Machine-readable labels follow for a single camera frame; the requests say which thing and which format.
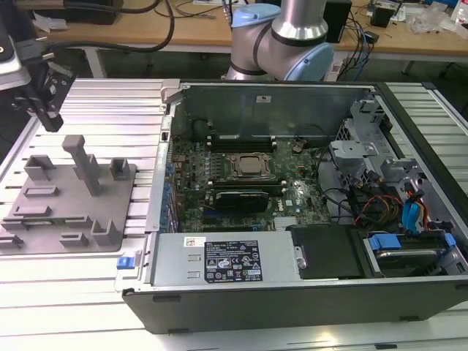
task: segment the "screw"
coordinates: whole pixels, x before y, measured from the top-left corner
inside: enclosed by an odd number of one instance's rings
[[[302,257],[298,257],[296,259],[296,262],[298,263],[299,269],[305,269],[307,268],[306,261]]]

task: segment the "power supply label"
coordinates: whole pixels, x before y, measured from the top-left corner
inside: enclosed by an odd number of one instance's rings
[[[258,241],[205,242],[205,280],[210,284],[261,282]]]

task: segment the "circuit board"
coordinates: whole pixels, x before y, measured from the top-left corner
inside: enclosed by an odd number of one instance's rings
[[[329,223],[330,214],[316,189],[313,176],[313,155],[316,150],[293,152],[293,139],[277,140],[276,144],[276,149],[268,154],[215,154],[203,143],[175,141],[172,160],[179,209],[178,231],[284,230],[286,225],[291,224]],[[263,173],[265,179],[285,180],[282,196],[270,196],[266,210],[260,213],[223,215],[212,211],[213,192],[208,182],[214,176],[223,179],[231,179],[232,174],[239,176],[235,162],[242,160],[243,156],[254,156],[267,162],[265,167],[260,169],[259,166],[255,170]],[[217,174],[214,174],[214,160],[219,165]]]

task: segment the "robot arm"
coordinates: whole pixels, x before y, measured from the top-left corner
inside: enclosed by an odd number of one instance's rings
[[[75,76],[47,62],[41,39],[31,21],[11,3],[2,4],[0,16],[0,94],[15,109],[37,117],[49,132],[63,124],[60,107]]]
[[[325,0],[240,7],[233,16],[230,80],[320,80],[333,60],[325,42]]]

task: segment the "motherboard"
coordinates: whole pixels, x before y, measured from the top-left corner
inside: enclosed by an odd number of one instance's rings
[[[214,143],[173,141],[180,233],[285,230],[330,222],[314,177],[317,149],[294,138],[269,140],[267,147]]]

